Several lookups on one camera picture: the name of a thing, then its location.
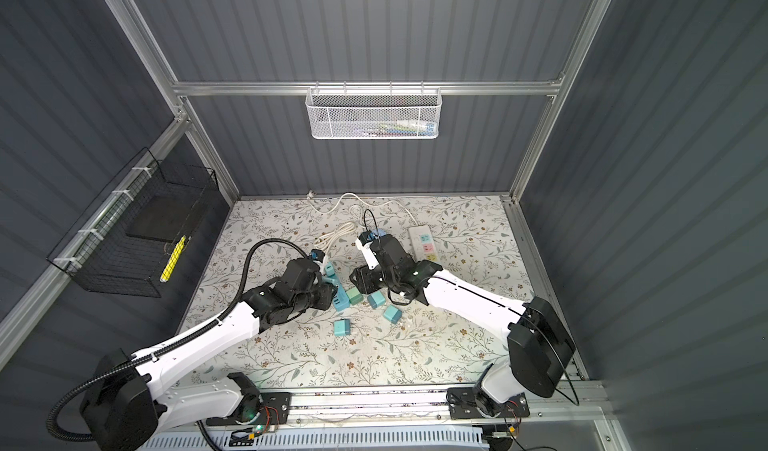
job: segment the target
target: mounting plate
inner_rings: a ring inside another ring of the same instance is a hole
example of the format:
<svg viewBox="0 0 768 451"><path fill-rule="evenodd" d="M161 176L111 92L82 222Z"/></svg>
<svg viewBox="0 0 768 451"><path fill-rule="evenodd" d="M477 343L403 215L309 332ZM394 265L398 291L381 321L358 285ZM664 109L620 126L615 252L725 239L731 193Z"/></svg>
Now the mounting plate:
<svg viewBox="0 0 768 451"><path fill-rule="evenodd" d="M471 387L448 388L448 405L450 406L451 419L483 419L487 416L471 404L475 402L475 392ZM494 418L527 418L531 416L528 408L528 400L525 393L520 393L509 399L508 405Z"/></svg>
<svg viewBox="0 0 768 451"><path fill-rule="evenodd" d="M288 422L288 412L290 411L290 393L261 393L264 404L277 411L277 421L275 422L274 411L270 410L270 426L273 424L285 424ZM237 424L235 418L208 418L205 421L206 426L242 426ZM259 418L254 424L265 424L264 419Z"/></svg>

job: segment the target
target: white power strip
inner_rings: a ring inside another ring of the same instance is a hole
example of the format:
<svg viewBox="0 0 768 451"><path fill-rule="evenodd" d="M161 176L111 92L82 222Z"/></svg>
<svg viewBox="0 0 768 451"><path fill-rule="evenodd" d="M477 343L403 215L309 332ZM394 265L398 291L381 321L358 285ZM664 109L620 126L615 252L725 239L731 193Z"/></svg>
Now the white power strip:
<svg viewBox="0 0 768 451"><path fill-rule="evenodd" d="M411 235L413 259L416 262L427 259L437 263L437 246L435 246L435 240L432 239L432 232L429 230L429 226L409 227L408 233Z"/></svg>

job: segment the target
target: floral table surface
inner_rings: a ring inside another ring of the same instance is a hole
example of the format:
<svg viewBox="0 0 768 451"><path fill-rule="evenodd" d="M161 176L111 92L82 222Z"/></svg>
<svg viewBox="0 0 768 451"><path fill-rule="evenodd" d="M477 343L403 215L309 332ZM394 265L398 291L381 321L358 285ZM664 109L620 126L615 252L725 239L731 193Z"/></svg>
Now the floral table surface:
<svg viewBox="0 0 768 451"><path fill-rule="evenodd" d="M384 200L368 200L381 204ZM399 201L419 224L432 230L440 264L465 281L494 293L530 301L528 274L514 242L499 196L407 197ZM346 221L360 222L356 200L321 215L307 200L238 201L225 224L200 287L182 326L187 330L220 312L235 294L247 251L265 237L282 237L309 251L315 237ZM316 200L329 210L328 200ZM383 230L412 252L408 228L414 224L396 204L372 209ZM355 267L365 264L355 235L340 238L332 262L346 289ZM296 252L261 247L250 264L246 289L283 273ZM181 384L207 383L243 371L258 387L346 387L475 381L483 369L506 359L504 343L456 314L413 302L392 325L367 300L337 313L309 310L291 323L272 327L197 367ZM347 318L352 333L333 336L333 323Z"/></svg>

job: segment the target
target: gray wall panel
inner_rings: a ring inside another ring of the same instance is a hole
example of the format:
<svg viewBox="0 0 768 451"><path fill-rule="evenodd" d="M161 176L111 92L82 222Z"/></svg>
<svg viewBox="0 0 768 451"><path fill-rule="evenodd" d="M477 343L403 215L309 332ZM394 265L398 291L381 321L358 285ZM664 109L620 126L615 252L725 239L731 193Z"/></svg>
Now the gray wall panel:
<svg viewBox="0 0 768 451"><path fill-rule="evenodd" d="M193 97L243 195L508 190L544 96L448 96L430 140L317 140L304 99Z"/></svg>
<svg viewBox="0 0 768 451"><path fill-rule="evenodd" d="M0 3L3 318L56 242L173 116L103 0ZM200 165L186 139L168 159ZM175 333L228 210L218 196L160 299L88 293L73 283L64 289L0 372L4 449L72 447L46 433L48 410L104 354ZM84 431L74 407L61 422Z"/></svg>
<svg viewBox="0 0 768 451"><path fill-rule="evenodd" d="M201 165L186 139L179 141L167 159ZM71 447L45 432L50 407L69 389L88 379L104 354L118 348L129 353L176 333L228 212L224 198L217 195L159 299L89 293L74 283L62 292L0 372L0 413L7 417L9 425L2 436L4 446ZM74 408L63 413L59 422L67 429L87 432ZM97 449L93 443L78 447Z"/></svg>
<svg viewBox="0 0 768 451"><path fill-rule="evenodd" d="M767 49L768 0L614 0L522 200L640 451L765 447Z"/></svg>
<svg viewBox="0 0 768 451"><path fill-rule="evenodd" d="M136 2L184 81L543 81L590 0Z"/></svg>
<svg viewBox="0 0 768 451"><path fill-rule="evenodd" d="M171 114L103 0L0 2L4 317Z"/></svg>

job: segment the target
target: wire mesh basket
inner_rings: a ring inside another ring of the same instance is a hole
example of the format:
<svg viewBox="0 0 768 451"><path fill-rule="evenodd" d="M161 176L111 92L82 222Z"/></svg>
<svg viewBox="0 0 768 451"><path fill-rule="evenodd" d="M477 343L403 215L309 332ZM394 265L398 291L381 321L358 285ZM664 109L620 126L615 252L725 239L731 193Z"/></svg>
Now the wire mesh basket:
<svg viewBox="0 0 768 451"><path fill-rule="evenodd" d="M160 297L184 248L218 193L213 170L153 160L114 203L71 256L60 242L48 262L86 291Z"/></svg>
<svg viewBox="0 0 768 451"><path fill-rule="evenodd" d="M315 139L434 139L441 107L439 89L415 94L331 94L311 88L306 93Z"/></svg>

